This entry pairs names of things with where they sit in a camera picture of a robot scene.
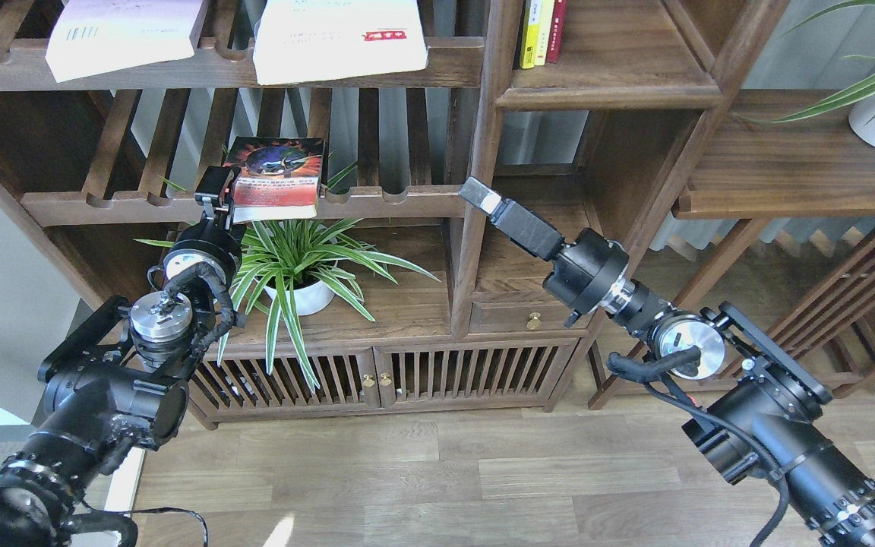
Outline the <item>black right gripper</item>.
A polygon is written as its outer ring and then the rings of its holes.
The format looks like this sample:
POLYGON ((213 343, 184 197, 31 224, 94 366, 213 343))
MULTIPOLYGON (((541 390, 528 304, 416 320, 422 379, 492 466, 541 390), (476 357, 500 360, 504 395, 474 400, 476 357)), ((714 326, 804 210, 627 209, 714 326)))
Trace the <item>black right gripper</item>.
POLYGON ((458 195, 483 214, 491 215, 491 223, 532 256, 552 261, 562 249, 564 237, 558 229, 517 201, 501 200, 500 194, 476 177, 466 178, 458 195))

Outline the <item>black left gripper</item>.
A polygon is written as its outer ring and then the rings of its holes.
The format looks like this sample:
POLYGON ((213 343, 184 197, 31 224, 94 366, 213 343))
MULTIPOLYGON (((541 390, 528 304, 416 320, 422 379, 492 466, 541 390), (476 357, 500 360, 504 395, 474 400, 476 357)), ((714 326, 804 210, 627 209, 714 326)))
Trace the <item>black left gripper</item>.
POLYGON ((234 200, 230 187, 236 178, 231 166, 208 166, 195 189, 194 199, 202 207, 202 218, 221 229, 232 228, 234 200))

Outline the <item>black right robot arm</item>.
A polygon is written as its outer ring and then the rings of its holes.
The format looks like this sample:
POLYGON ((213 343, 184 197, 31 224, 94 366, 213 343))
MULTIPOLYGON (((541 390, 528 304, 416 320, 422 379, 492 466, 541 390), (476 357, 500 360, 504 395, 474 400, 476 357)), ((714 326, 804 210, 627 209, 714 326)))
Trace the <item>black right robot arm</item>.
POLYGON ((760 546, 788 507, 823 546, 875 546, 875 481, 815 421, 830 392, 729 302, 699 314, 626 277, 623 247, 585 228, 574 242, 516 201, 469 178, 460 196, 515 245, 552 264, 544 288, 570 308, 567 325, 604 309, 647 346, 642 360, 612 353, 614 376, 692 415, 684 432, 729 484, 747 476, 777 489, 760 546))

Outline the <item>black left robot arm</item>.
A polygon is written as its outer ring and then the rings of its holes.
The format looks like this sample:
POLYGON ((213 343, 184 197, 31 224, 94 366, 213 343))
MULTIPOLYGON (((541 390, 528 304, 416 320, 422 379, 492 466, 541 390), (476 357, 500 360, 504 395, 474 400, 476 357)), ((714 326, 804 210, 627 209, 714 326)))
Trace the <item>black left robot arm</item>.
POLYGON ((96 532, 135 545, 125 512, 75 507, 133 447, 154 451, 178 434, 198 364, 245 324, 229 293, 245 233, 233 180, 230 167, 206 169, 195 194, 204 213, 164 259, 163 288, 136 302, 112 296, 44 359, 46 420, 0 466, 0 546, 67 546, 96 532))

